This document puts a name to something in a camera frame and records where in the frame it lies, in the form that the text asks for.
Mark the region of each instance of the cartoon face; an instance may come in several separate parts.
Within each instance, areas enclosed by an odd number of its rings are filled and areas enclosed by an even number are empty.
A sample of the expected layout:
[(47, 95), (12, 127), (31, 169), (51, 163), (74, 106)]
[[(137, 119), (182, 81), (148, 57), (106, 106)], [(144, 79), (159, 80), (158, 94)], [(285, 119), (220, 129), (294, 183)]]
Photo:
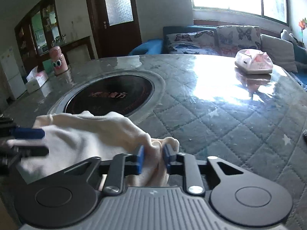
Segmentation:
[(62, 58), (58, 59), (55, 62), (52, 62), (52, 65), (55, 69), (60, 69), (61, 65), (62, 65)]

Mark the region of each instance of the white refrigerator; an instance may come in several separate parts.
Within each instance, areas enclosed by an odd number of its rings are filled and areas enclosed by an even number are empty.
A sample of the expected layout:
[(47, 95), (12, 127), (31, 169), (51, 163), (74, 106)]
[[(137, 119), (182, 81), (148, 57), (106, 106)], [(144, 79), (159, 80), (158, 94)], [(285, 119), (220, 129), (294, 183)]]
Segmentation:
[(26, 86), (20, 75), (12, 47), (0, 56), (2, 72), (1, 80), (12, 100), (18, 99), (25, 91)]

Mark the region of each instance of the beige cloth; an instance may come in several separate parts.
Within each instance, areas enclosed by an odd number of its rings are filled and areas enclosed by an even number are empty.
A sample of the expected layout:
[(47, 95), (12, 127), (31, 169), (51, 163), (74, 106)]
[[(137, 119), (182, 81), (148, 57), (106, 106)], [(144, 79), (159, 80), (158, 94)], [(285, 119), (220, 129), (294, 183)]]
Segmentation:
[(18, 167), (27, 183), (31, 183), (90, 157), (110, 160), (119, 153), (131, 153), (139, 144), (144, 145), (145, 159), (142, 174), (129, 176), (128, 186), (165, 186), (168, 174), (162, 158), (162, 146), (168, 143), (178, 151), (178, 140), (167, 137), (153, 139), (135, 126), (130, 119), (110, 112), (95, 117), (90, 112), (72, 115), (62, 113), (36, 118), (33, 128), (43, 128), (42, 140), (8, 140), (12, 145), (44, 144), (49, 148), (47, 157), (23, 159)]

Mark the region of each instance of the black induction cooktop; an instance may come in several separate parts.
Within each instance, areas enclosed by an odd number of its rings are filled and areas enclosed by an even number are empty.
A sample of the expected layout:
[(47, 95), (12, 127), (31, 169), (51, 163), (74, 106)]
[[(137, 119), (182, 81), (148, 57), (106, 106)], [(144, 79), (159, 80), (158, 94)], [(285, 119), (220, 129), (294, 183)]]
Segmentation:
[(117, 112), (129, 116), (145, 104), (154, 92), (154, 84), (138, 75), (118, 75), (100, 79), (85, 87), (65, 106), (64, 112), (80, 114), (90, 111), (95, 116)]

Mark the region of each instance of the frosted glass panel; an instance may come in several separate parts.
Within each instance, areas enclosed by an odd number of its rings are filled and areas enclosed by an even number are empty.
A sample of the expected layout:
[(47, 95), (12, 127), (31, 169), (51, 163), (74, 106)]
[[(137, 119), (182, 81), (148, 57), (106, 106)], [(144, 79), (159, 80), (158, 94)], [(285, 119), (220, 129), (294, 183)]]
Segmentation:
[(130, 0), (105, 0), (110, 26), (133, 21)]

